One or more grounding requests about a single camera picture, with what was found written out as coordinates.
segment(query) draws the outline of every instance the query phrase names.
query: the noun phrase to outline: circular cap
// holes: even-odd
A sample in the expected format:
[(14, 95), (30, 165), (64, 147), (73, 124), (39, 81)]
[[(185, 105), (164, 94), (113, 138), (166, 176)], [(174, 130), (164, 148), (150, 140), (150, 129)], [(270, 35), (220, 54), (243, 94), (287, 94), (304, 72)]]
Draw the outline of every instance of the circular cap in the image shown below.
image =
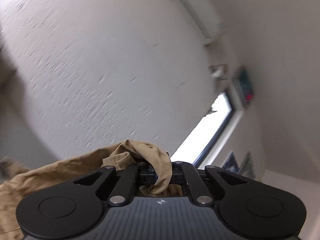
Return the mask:
[(67, 197), (51, 197), (42, 201), (39, 212), (49, 218), (62, 218), (76, 209), (76, 202)]
[(279, 215), (284, 207), (281, 201), (276, 198), (260, 196), (249, 199), (247, 209), (256, 216), (271, 218)]
[(197, 197), (197, 201), (201, 204), (208, 204), (212, 201), (212, 198), (210, 198), (209, 196), (200, 196)]
[(122, 203), (123, 201), (125, 201), (125, 198), (122, 197), (122, 196), (113, 196), (113, 197), (111, 197), (109, 200), (110, 200), (110, 202), (113, 203), (113, 204), (120, 204), (120, 203)]

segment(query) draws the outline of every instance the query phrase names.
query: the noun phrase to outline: bright window pane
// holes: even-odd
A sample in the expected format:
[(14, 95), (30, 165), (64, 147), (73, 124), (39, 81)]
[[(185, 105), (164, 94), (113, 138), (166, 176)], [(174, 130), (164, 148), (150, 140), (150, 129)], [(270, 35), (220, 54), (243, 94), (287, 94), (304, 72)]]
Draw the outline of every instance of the bright window pane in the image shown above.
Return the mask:
[(212, 104), (212, 110), (214, 112), (201, 119), (198, 125), (172, 155), (172, 162), (184, 161), (193, 163), (208, 145), (232, 110), (225, 93), (221, 93), (217, 97)]

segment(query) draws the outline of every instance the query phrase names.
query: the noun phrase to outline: white calibration symbol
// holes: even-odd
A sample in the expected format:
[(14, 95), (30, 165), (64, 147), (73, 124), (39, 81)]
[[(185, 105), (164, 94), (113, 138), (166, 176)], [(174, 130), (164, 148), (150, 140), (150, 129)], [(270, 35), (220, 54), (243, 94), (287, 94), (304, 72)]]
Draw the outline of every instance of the white calibration symbol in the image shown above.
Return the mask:
[(157, 203), (160, 204), (160, 205), (162, 205), (162, 204), (166, 203), (166, 201), (163, 200), (163, 199), (160, 199), (160, 200), (157, 201)]

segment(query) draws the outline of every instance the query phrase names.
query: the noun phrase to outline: silver screw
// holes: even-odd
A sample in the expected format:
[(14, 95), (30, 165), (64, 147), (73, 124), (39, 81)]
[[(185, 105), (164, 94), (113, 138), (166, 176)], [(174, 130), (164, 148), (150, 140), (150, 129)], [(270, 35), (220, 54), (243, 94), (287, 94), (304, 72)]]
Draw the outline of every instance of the silver screw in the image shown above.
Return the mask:
[(120, 204), (120, 203), (122, 203), (123, 201), (125, 201), (125, 198), (122, 197), (122, 196), (113, 196), (113, 197), (111, 197), (109, 200), (110, 200), (110, 202), (113, 203), (113, 204)]
[(210, 198), (209, 196), (200, 196), (197, 197), (197, 201), (201, 204), (208, 204), (212, 201), (212, 198)]

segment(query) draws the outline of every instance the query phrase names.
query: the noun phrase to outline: folded fabric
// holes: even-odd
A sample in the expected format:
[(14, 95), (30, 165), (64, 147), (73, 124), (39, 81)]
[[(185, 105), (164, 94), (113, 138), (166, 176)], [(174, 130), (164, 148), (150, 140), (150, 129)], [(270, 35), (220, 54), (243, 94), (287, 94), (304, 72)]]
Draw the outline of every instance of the folded fabric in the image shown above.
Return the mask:
[(157, 146), (147, 142), (126, 140), (33, 171), (15, 167), (14, 170), (21, 174), (0, 185), (0, 240), (23, 238), (15, 217), (15, 211), (17, 205), (25, 196), (94, 171), (101, 166), (114, 165), (117, 170), (123, 170), (128, 164), (135, 162), (135, 159), (141, 158), (149, 162), (158, 175), (155, 185), (140, 187), (141, 194), (151, 196), (182, 195), (180, 186), (169, 185), (172, 176), (169, 156)]

